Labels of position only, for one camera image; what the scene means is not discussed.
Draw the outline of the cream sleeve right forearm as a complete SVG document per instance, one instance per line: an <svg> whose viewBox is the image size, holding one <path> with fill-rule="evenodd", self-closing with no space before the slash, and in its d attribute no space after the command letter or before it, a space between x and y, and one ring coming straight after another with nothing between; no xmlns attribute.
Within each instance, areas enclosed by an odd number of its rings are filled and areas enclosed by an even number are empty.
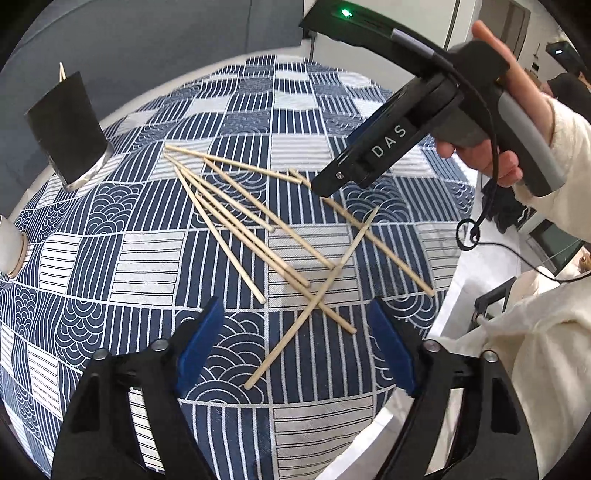
<svg viewBox="0 0 591 480"><path fill-rule="evenodd" d="M554 113L550 149L566 174L565 184L544 197L535 197L526 186L514 186L517 199L534 208L566 233L591 240L590 124L558 100L543 95Z"/></svg>

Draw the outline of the person right hand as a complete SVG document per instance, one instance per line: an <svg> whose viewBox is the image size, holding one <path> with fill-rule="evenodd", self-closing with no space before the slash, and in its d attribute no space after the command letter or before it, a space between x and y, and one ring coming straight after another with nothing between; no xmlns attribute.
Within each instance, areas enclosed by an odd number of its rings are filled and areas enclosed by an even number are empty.
<svg viewBox="0 0 591 480"><path fill-rule="evenodd" d="M476 39L493 47L509 63L510 68L505 75L506 90L525 110L546 143L550 144L554 132L555 116L546 96L519 65L511 50L493 34L483 21L477 20L473 24L472 33ZM493 177L493 159L490 147L489 141L468 149L444 141L436 141L436 148L441 157L450 158L454 153L457 153L469 168ZM522 178L523 171L520 168L518 156L513 151L500 153L498 185L511 187Z"/></svg>

